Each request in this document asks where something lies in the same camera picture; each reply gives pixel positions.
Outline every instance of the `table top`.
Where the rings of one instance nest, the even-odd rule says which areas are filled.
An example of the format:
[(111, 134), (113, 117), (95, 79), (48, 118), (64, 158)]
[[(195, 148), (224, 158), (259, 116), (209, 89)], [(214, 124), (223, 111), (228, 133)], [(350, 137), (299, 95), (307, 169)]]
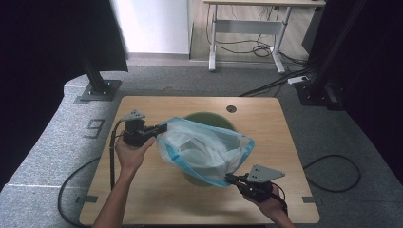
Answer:
[[(230, 113), (227, 106), (237, 111)], [(244, 175), (253, 164), (285, 173), (273, 180), (286, 194), (289, 217), (294, 223), (317, 223), (319, 214), (314, 203), (305, 203), (312, 193), (305, 178), (297, 150), (275, 98), (231, 97), (124, 97), (114, 124), (133, 109), (145, 114), (145, 124), (155, 125), (172, 117), (195, 112), (214, 112), (228, 119), (239, 133), (251, 137), (256, 146), (235, 173)], [(121, 124), (118, 132), (124, 128)], [(92, 224), (107, 196), (109, 186), (109, 142), (88, 191), (97, 201), (86, 202), (80, 221)], [(120, 166), (115, 158), (116, 174)], [(246, 201), (235, 186), (215, 187), (188, 178), (181, 170), (162, 160), (157, 145), (145, 154), (142, 167), (132, 182), (124, 224), (262, 224), (272, 223)]]
[(279, 7), (324, 7), (324, 0), (203, 0), (211, 5), (279, 6)]

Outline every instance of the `green bowl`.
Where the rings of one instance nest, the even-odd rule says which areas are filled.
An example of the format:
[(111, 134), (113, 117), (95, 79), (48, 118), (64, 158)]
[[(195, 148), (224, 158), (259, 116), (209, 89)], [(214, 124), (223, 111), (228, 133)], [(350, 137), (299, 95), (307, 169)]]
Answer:
[[(226, 118), (222, 117), (219, 114), (212, 113), (212, 112), (196, 112), (189, 114), (185, 117), (184, 119), (188, 121), (193, 121), (199, 124), (206, 124), (206, 125), (211, 125), (215, 127), (221, 127), (233, 131), (237, 131), (237, 128), (234, 127), (234, 125), (228, 121)], [(183, 172), (184, 177), (192, 184), (198, 186), (198, 187), (209, 187), (212, 186), (209, 183), (206, 183), (202, 180), (199, 180), (185, 172)]]
[(212, 112), (195, 112), (192, 114), (189, 114), (185, 117), (184, 119), (187, 119), (188, 121), (193, 121), (199, 124), (206, 124), (206, 125), (211, 125), (215, 127), (221, 127), (229, 130), (233, 130), (237, 132), (237, 128), (228, 121), (225, 117), (222, 117), (219, 114), (212, 113)]

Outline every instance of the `gray surface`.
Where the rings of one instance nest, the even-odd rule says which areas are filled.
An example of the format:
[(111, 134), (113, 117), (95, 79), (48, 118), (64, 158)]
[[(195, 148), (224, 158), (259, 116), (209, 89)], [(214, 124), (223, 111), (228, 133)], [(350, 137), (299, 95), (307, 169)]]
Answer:
[[(253, 68), (237, 64), (210, 73), (207, 65), (188, 61), (169, 62), (168, 66), (152, 66), (163, 65), (159, 61), (138, 63), (149, 66), (131, 66), (129, 73), (102, 73), (105, 79), (123, 81), (112, 102), (74, 104), (88, 80), (82, 76), (66, 84), (59, 110), (0, 194), (0, 227), (71, 226), (57, 210), (60, 187), (76, 169), (101, 155), (125, 95), (238, 96), (278, 78), (275, 68), (267, 65)], [(276, 91), (260, 96), (271, 96)], [(302, 106), (290, 85), (281, 88), (278, 99), (303, 165), (324, 155), (339, 154), (353, 160), (362, 173), (359, 185), (346, 193), (329, 193), (311, 186), (320, 222), (299, 226), (401, 227), (403, 188), (347, 113)], [(95, 134), (95, 130), (86, 129), (92, 119), (105, 120), (97, 139), (84, 137)], [(96, 163), (78, 172), (63, 194), (63, 211), (75, 222), (82, 208), (76, 200), (86, 195)], [(356, 178), (353, 167), (338, 159), (322, 161), (307, 169), (306, 174), (329, 188), (347, 186)]]

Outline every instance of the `wooden table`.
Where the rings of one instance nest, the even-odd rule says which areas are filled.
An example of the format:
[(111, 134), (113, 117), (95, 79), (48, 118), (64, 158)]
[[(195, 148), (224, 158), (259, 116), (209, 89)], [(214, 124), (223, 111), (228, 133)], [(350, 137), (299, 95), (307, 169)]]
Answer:
[[(279, 47), (288, 25), (292, 7), (324, 7), (324, 0), (203, 0), (205, 4), (214, 5), (211, 45), (208, 68), (210, 71), (216, 69), (216, 33), (245, 33), (245, 34), (272, 34), (277, 35), (274, 46), (270, 48), (273, 60), (275, 61), (278, 73), (285, 73), (284, 66), (278, 55)], [(240, 6), (277, 6), (286, 7), (282, 21), (241, 21), (241, 20), (219, 20), (217, 17), (218, 5), (240, 5)]]
[[(227, 106), (237, 111), (230, 113)], [(296, 148), (281, 106), (275, 98), (228, 97), (124, 97), (115, 117), (137, 109), (145, 114), (147, 125), (159, 124), (172, 117), (208, 111), (222, 115), (239, 133), (251, 137), (256, 146), (236, 172), (243, 175), (257, 163), (285, 173), (274, 180), (286, 193), (289, 217), (294, 223), (317, 223), (314, 203), (305, 203), (312, 193), (305, 179)], [(80, 221), (92, 224), (108, 194), (109, 150), (106, 143)], [(116, 174), (119, 163), (116, 161)], [(146, 153), (142, 167), (131, 185), (124, 224), (260, 224), (271, 223), (254, 204), (246, 201), (235, 186), (219, 188), (192, 183), (181, 170), (165, 163), (154, 144)]]

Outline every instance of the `black wire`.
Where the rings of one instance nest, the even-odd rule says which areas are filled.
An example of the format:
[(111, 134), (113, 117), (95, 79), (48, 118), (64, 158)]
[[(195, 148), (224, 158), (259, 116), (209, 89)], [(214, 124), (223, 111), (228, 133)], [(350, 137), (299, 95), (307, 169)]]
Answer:
[[(206, 37), (207, 37), (207, 42), (208, 42), (208, 44), (211, 45), (210, 39), (209, 39), (209, 37), (208, 37), (208, 21), (209, 21), (209, 17), (210, 17), (210, 8), (211, 8), (211, 6), (209, 5), (209, 6), (208, 6), (208, 11), (207, 11), (207, 20), (206, 20), (207, 22), (206, 22), (206, 25), (205, 25), (205, 34), (206, 34)], [(267, 49), (267, 48), (269, 49), (269, 48), (271, 47), (271, 46), (269, 46), (269, 45), (267, 45), (267, 44), (265, 44), (265, 43), (259, 41), (259, 38), (258, 38), (258, 40), (243, 40), (243, 41), (234, 41), (234, 42), (221, 42), (221, 41), (217, 41), (217, 40), (216, 40), (216, 43), (218, 43), (218, 44), (223, 44), (223, 45), (234, 45), (234, 44), (250, 43), (250, 42), (254, 42), (254, 43), (256, 42), (256, 43), (258, 43), (258, 46), (259, 46), (259, 45), (264, 45), (265, 47), (261, 47), (261, 49)], [(224, 50), (229, 51), (229, 52), (234, 53), (234, 54), (249, 54), (249, 53), (255, 53), (255, 55), (257, 55), (257, 56), (259, 56), (259, 57), (267, 57), (267, 56), (271, 55), (271, 51), (270, 51), (270, 53), (267, 54), (267, 55), (258, 55), (258, 54), (256, 53), (256, 51), (255, 51), (255, 48), (256, 48), (257, 50), (259, 50), (258, 47), (253, 47), (253, 49), (252, 49), (252, 50), (249, 50), (249, 51), (234, 51), (234, 50), (228, 49), (228, 48), (226, 48), (226, 47), (221, 47), (221, 46), (216, 46), (216, 48), (221, 48), (221, 49), (224, 49)]]
[(282, 188), (281, 188), (281, 187), (280, 187), (278, 184), (273, 183), (273, 182), (272, 182), (272, 184), (274, 184), (275, 186), (277, 186), (277, 187), (278, 187), (278, 189), (279, 189), (279, 190), (281, 190), (282, 195), (283, 195), (283, 200), (285, 201), (285, 193), (284, 193), (284, 190), (282, 190)]
[(59, 196), (57, 198), (57, 210), (59, 211), (60, 216), (63, 218), (64, 221), (66, 221), (67, 223), (69, 223), (70, 225), (74, 225), (77, 227), (90, 227), (90, 226), (85, 226), (81, 223), (77, 223), (74, 222), (72, 220), (70, 220), (65, 213), (63, 212), (62, 209), (62, 196), (63, 196), (63, 192), (65, 191), (66, 185), (67, 183), (82, 169), (84, 169), (85, 167), (87, 167), (89, 164), (96, 162), (97, 160), (99, 160), (101, 157), (98, 157), (94, 160), (91, 160), (87, 163), (85, 163), (83, 166), (81, 166), (80, 168), (78, 168), (76, 171), (74, 171), (70, 176), (68, 176), (68, 178), (65, 180), (65, 182), (63, 182), (62, 186), (60, 187), (60, 191), (59, 191)]
[(266, 12), (266, 10), (268, 9), (268, 7), (263, 7), (263, 10), (261, 11), (261, 13), (259, 14), (258, 20), (261, 21), (261, 18), (263, 18), (264, 13)]
[(248, 92), (242, 93), (242, 94), (240, 94), (240, 97), (245, 97), (245, 96), (248, 96), (248, 95), (251, 95), (251, 94), (254, 94), (254, 93), (258, 93), (258, 92), (261, 92), (262, 90), (267, 89), (267, 88), (271, 88), (271, 87), (275, 87), (275, 86), (280, 86), (280, 85), (286, 83), (289, 78), (295, 77), (295, 76), (298, 76), (298, 75), (305, 74), (305, 73), (309, 72), (310, 70), (311, 70), (310, 68), (306, 68), (306, 69), (302, 69), (302, 70), (297, 70), (297, 71), (294, 71), (294, 72), (290, 72), (290, 73), (288, 73), (288, 74), (282, 76), (281, 78), (279, 78), (279, 79), (273, 81), (273, 82), (270, 83), (270, 84), (267, 84), (267, 85), (261, 86), (261, 87), (259, 87), (259, 88), (250, 90), (250, 91), (248, 91)]
[(232, 6), (232, 5), (231, 5), (231, 12), (232, 12), (232, 15), (235, 17), (235, 19), (238, 19), (237, 16), (234, 14), (234, 6)]
[(343, 192), (347, 192), (347, 191), (349, 191), (350, 189), (356, 187), (356, 186), (358, 185), (359, 181), (361, 180), (361, 172), (359, 171), (358, 166), (357, 166), (353, 161), (351, 161), (350, 159), (348, 159), (348, 158), (346, 158), (346, 157), (344, 157), (344, 156), (341, 156), (341, 155), (327, 155), (327, 156), (323, 156), (323, 157), (321, 157), (321, 158), (319, 158), (319, 159), (316, 159), (316, 160), (314, 160), (314, 161), (308, 163), (307, 165), (303, 166), (303, 169), (305, 170), (306, 168), (310, 167), (311, 165), (313, 165), (313, 164), (315, 164), (315, 163), (317, 163), (317, 162), (319, 162), (319, 161), (322, 161), (322, 160), (324, 160), (324, 159), (331, 158), (331, 157), (338, 157), (338, 158), (344, 159), (344, 160), (348, 161), (349, 163), (351, 163), (351, 164), (353, 165), (353, 167), (356, 169), (357, 174), (358, 174), (358, 177), (356, 178), (355, 182), (354, 182), (353, 184), (351, 184), (350, 186), (346, 187), (346, 188), (342, 188), (342, 189), (337, 189), (337, 190), (335, 190), (335, 189), (329, 189), (329, 188), (322, 187), (322, 186), (320, 186), (319, 184), (317, 184), (316, 182), (314, 182), (313, 180), (311, 180), (311, 179), (309, 179), (309, 178), (307, 178), (307, 181), (310, 182), (312, 185), (314, 185), (314, 186), (316, 186), (316, 187), (318, 187), (318, 188), (320, 188), (320, 189), (322, 189), (322, 190), (324, 190), (324, 191), (333, 192), (333, 193), (343, 193)]
[(278, 14), (277, 14), (277, 16), (276, 16), (276, 21), (278, 21), (279, 7), (277, 7), (277, 9), (275, 9), (275, 10), (278, 12)]
[(295, 65), (298, 65), (298, 66), (301, 66), (301, 67), (310, 67), (310, 68), (312, 68), (311, 66), (309, 66), (310, 61), (295, 59), (295, 58), (292, 58), (292, 57), (284, 54), (283, 52), (279, 52), (279, 54), (281, 55), (281, 57), (284, 60), (291, 61), (292, 64), (295, 64)]
[(109, 142), (110, 190), (112, 190), (113, 187), (115, 186), (115, 139), (117, 138), (116, 130), (118, 129), (119, 124), (121, 124), (121, 121), (118, 121), (115, 124), (115, 127), (113, 128), (112, 133), (110, 134), (110, 142)]
[(277, 92), (273, 95), (273, 97), (277, 97), (279, 91), (281, 90), (282, 85), (284, 85), (284, 84), (281, 84), (281, 85), (278, 87), (278, 90), (277, 90)]

